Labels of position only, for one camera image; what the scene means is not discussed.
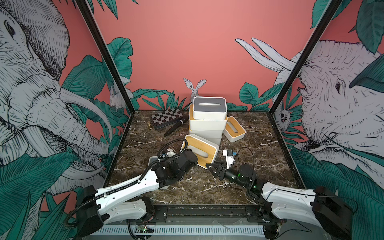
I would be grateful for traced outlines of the small bamboo lid tissue box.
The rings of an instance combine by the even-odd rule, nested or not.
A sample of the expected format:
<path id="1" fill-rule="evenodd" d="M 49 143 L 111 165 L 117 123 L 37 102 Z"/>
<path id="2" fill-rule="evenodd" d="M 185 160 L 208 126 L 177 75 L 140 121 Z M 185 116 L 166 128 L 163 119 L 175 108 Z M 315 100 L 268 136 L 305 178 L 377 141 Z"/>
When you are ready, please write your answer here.
<path id="1" fill-rule="evenodd" d="M 245 137 L 246 130 L 233 116 L 230 116 L 227 119 L 227 124 L 223 133 L 228 141 L 233 143 L 243 139 Z"/>

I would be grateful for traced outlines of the yellow lid tissue box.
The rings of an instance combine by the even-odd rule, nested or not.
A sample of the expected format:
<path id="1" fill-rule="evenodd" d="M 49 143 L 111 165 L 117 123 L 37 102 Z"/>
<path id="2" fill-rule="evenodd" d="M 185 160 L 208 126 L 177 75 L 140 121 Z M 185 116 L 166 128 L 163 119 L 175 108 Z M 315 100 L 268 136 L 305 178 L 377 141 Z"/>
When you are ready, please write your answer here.
<path id="1" fill-rule="evenodd" d="M 197 135 L 204 139 L 221 139 L 223 130 L 191 130 L 189 129 L 189 133 Z"/>

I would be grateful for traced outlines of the large bamboo lid tissue box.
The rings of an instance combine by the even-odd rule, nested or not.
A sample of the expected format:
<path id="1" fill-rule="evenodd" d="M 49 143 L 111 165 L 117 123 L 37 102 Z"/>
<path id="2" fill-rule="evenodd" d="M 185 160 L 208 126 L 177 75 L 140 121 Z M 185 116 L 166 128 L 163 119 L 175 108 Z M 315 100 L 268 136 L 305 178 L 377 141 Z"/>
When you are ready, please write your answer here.
<path id="1" fill-rule="evenodd" d="M 189 129 L 193 131 L 203 131 L 203 130 L 212 130 L 212 131 L 223 131 L 227 124 L 228 117 L 222 121 L 216 120 L 196 120 L 193 117 L 193 105 L 189 106 Z"/>

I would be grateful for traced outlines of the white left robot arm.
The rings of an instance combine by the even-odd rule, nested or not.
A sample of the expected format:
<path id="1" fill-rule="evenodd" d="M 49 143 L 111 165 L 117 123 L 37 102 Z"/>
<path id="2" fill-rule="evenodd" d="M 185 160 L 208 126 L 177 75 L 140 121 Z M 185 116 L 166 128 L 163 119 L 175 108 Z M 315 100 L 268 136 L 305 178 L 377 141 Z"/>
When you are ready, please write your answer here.
<path id="1" fill-rule="evenodd" d="M 187 149 L 179 156 L 153 161 L 141 175 L 123 183 L 100 189 L 94 186 L 84 188 L 77 196 L 77 236 L 91 235 L 110 222 L 137 220 L 146 214 L 152 215 L 151 204 L 139 207 L 129 201 L 181 181 L 197 164 L 197 156 Z"/>

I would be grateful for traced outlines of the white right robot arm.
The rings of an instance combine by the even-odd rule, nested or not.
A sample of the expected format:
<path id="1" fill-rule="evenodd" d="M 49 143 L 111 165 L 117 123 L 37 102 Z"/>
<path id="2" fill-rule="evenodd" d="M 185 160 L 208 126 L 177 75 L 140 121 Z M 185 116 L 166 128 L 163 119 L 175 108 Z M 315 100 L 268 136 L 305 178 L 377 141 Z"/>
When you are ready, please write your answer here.
<path id="1" fill-rule="evenodd" d="M 238 170 L 224 164 L 207 164 L 210 173 L 246 190 L 246 195 L 260 205 L 267 221 L 295 220 L 322 228 L 340 240 L 352 239 L 354 210 L 327 188 L 294 189 L 261 180 L 249 164 Z"/>

